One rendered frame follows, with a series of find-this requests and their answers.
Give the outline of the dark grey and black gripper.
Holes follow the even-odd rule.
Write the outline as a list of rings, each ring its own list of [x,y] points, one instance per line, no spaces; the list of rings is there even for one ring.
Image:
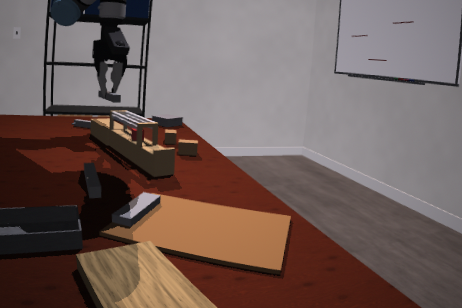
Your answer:
[[[99,18],[99,23],[101,26],[101,38],[100,40],[93,41],[93,55],[94,65],[97,71],[97,78],[101,93],[103,97],[106,97],[106,72],[108,70],[108,65],[104,61],[114,60],[113,70],[111,72],[111,81],[113,82],[112,92],[116,93],[118,86],[121,82],[121,79],[124,75],[125,69],[127,67],[127,55],[118,55],[111,54],[111,50],[107,44],[107,40],[104,37],[105,26],[108,27],[117,27],[118,25],[124,24],[124,19],[119,18]],[[101,49],[100,49],[101,48]],[[95,51],[95,52],[94,52]],[[105,58],[105,59],[104,59]],[[117,63],[119,62],[119,63]],[[114,72],[113,72],[114,71]]]

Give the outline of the small brown block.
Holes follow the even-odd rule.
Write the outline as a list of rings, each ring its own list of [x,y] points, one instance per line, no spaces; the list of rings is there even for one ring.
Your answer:
[[[165,129],[165,144],[176,144],[176,130]]]
[[[197,156],[197,140],[181,140],[179,139],[178,154],[179,155],[194,155]]]

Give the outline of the tan flat board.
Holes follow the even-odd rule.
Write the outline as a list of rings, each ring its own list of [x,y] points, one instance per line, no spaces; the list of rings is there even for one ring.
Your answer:
[[[192,259],[279,274],[291,216],[143,192],[100,236]]]

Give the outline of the light brown wooden board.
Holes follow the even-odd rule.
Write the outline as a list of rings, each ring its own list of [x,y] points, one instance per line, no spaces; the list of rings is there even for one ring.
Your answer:
[[[76,254],[97,308],[217,308],[151,242]]]

